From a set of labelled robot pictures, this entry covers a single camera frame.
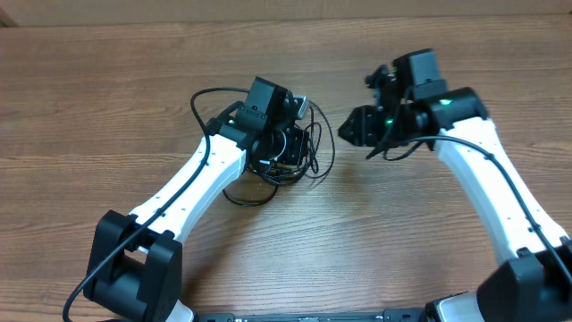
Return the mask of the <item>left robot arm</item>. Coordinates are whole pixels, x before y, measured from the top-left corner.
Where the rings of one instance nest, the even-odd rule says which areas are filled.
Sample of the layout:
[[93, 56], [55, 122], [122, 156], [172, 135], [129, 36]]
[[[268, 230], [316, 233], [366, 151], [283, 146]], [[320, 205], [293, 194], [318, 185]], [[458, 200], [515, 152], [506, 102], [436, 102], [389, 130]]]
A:
[[202, 215], [248, 169], [300, 166], [308, 153], [305, 96], [257, 77], [245, 99], [198, 124], [204, 136], [192, 157], [154, 196], [127, 215], [98, 222], [88, 271], [76, 294], [127, 321], [194, 321], [181, 302], [183, 246]]

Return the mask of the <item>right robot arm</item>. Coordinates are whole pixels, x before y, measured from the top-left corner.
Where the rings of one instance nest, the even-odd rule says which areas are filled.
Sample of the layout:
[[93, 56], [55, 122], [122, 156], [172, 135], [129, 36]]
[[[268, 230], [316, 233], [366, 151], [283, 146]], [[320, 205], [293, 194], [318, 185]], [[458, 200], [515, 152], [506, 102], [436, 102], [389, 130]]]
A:
[[372, 156], [427, 146], [453, 173], [488, 233], [496, 270], [472, 292], [386, 309], [385, 321], [568, 321], [571, 239], [535, 199], [501, 144], [484, 102], [450, 89], [422, 49], [366, 76], [374, 103], [352, 110], [342, 139]]

